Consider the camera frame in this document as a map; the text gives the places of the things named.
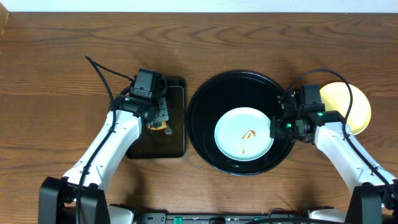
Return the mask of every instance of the white plate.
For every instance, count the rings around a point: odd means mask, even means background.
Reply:
[[[236,108],[217,122],[215,141],[220,151],[237,161],[252,161],[263,156],[272,146],[270,119],[253,108]]]

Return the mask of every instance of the wooden table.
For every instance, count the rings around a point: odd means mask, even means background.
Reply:
[[[261,72],[286,88],[307,70],[334,69],[369,98],[372,120],[359,141],[398,176],[397,49],[393,14],[12,13],[0,42],[0,220],[36,223],[41,183],[71,168],[102,127],[109,99],[84,54],[129,75],[184,77],[188,101],[227,70]],[[106,78],[114,93],[128,85]],[[335,81],[320,73],[301,84]],[[236,177],[189,141],[178,159],[124,158],[106,194],[108,203],[184,213],[346,210],[350,198],[315,146],[297,143],[275,169]]]

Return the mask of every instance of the bowl rim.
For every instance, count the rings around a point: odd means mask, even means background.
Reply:
[[[283,160],[286,159],[286,157],[289,155],[289,153],[291,152],[291,150],[294,147],[295,141],[291,141],[291,140],[286,140],[288,142],[284,153],[281,154],[281,156],[279,157],[278,160],[276,160],[273,164],[271,164],[270,166],[267,166],[264,169],[261,169],[259,171],[256,172],[245,172],[245,173],[239,173],[239,172],[233,172],[230,170],[226,170],[226,169],[222,169],[220,167],[218,167],[216,164],[213,164],[211,161],[209,161],[203,154],[202,152],[200,152],[198,144],[195,141],[195,138],[193,136],[193,129],[190,128],[190,120],[192,117],[192,113],[193,113],[193,109],[196,106],[196,101],[198,100],[198,97],[200,96],[200,94],[202,93],[202,91],[204,89],[209,88],[209,86],[212,86],[216,83],[216,81],[218,80],[222,80],[222,79],[229,79],[229,78],[236,78],[236,74],[242,74],[241,77],[244,77],[244,75],[251,75],[251,76],[257,76],[260,77],[268,82],[270,82],[271,84],[273,84],[278,90],[280,90],[280,94],[283,94],[283,92],[285,91],[277,82],[275,82],[273,79],[271,79],[270,77],[268,77],[267,75],[258,73],[258,72],[254,72],[254,71],[250,71],[250,70],[231,70],[231,71],[227,71],[227,72],[223,72],[221,74],[215,75],[213,77],[211,77],[209,80],[207,80],[204,84],[202,84],[198,90],[193,94],[190,103],[188,105],[188,109],[187,109],[187,115],[185,117],[185,124],[187,124],[187,133],[188,133],[188,137],[189,140],[193,146],[193,148],[195,149],[195,151],[199,154],[199,156],[206,161],[209,165],[211,165],[212,167],[214,167],[215,169],[218,169],[222,172],[225,172],[227,174],[232,174],[232,175],[257,175],[257,174],[261,174],[264,172],[267,172],[273,168],[275,168],[277,165],[279,165]]]

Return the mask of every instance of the white wall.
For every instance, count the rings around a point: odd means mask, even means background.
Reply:
[[[9,12],[398,12],[398,0],[0,0]]]

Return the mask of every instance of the large black bowl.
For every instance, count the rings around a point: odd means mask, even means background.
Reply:
[[[213,167],[234,175],[254,175],[280,164],[294,143],[274,140],[262,157],[241,162],[226,157],[217,147],[214,131],[217,121],[229,110],[250,107],[270,119],[282,110],[277,96],[284,90],[274,80],[256,72],[232,71],[217,75],[194,94],[187,111],[187,129],[197,153]]]

